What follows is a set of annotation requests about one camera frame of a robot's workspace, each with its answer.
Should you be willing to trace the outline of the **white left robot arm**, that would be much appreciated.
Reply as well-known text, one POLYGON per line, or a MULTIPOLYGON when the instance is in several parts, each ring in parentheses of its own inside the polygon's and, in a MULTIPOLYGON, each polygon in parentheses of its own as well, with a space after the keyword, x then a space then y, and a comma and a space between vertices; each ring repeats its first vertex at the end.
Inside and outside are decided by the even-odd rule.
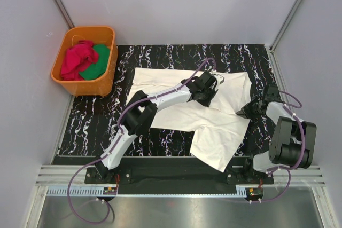
POLYGON ((128 147, 137 137, 148 132, 158 112, 189 101, 208 107, 223 82, 223 76, 203 72, 200 76, 192 75, 164 91, 137 91, 119 117, 118 132, 114 139, 95 163, 97 177, 103 183, 110 183, 115 178, 114 169, 119 166, 128 147))

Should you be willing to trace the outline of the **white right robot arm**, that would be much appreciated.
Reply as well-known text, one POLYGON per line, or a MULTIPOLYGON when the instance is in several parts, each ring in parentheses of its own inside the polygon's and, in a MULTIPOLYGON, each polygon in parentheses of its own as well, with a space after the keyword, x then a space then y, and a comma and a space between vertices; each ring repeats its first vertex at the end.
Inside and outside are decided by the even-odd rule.
POLYGON ((275 85, 268 85, 262 94, 244 105, 236 115, 250 121, 266 116, 276 125, 269 150, 250 157, 243 169, 243 178, 255 183, 263 174, 277 169, 307 169, 312 164, 317 126, 299 118, 284 102, 275 85))

